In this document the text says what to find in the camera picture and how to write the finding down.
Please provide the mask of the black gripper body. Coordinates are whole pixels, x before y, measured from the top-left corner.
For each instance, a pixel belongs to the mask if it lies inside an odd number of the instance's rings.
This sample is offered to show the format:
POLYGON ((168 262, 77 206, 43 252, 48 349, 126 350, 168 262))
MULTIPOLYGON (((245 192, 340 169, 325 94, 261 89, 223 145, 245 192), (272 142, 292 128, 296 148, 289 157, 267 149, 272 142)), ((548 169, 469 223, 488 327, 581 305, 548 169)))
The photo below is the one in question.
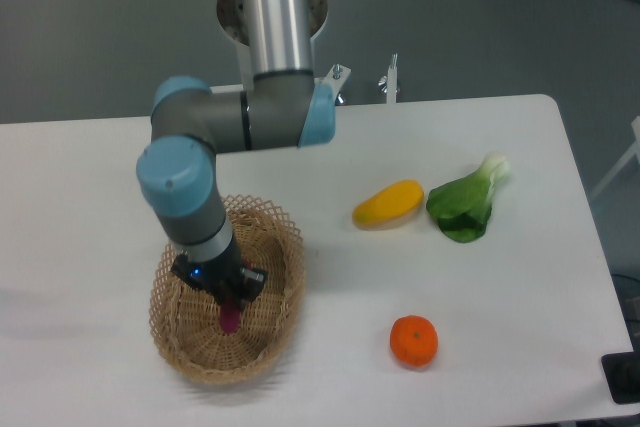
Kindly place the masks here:
POLYGON ((266 270, 252 267, 242 257, 235 237, 207 261, 190 260, 186 253, 177 255, 171 272, 192 289, 213 296, 220 306, 233 301, 241 312, 257 299, 268 280, 266 270))

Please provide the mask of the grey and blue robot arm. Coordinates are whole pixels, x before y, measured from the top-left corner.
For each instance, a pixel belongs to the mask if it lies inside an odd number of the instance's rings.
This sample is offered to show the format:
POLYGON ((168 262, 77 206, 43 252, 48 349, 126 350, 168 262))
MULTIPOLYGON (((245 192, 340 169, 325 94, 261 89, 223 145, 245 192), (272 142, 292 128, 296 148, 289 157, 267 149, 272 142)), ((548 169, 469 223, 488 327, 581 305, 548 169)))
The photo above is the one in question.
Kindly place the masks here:
POLYGON ((217 156, 324 144, 335 133, 334 95, 313 73, 308 1, 242 5, 251 87, 215 93, 189 76, 163 82, 136 164, 141 192, 177 250, 173 273, 239 310, 260 295, 267 274, 242 258, 217 188, 217 156))

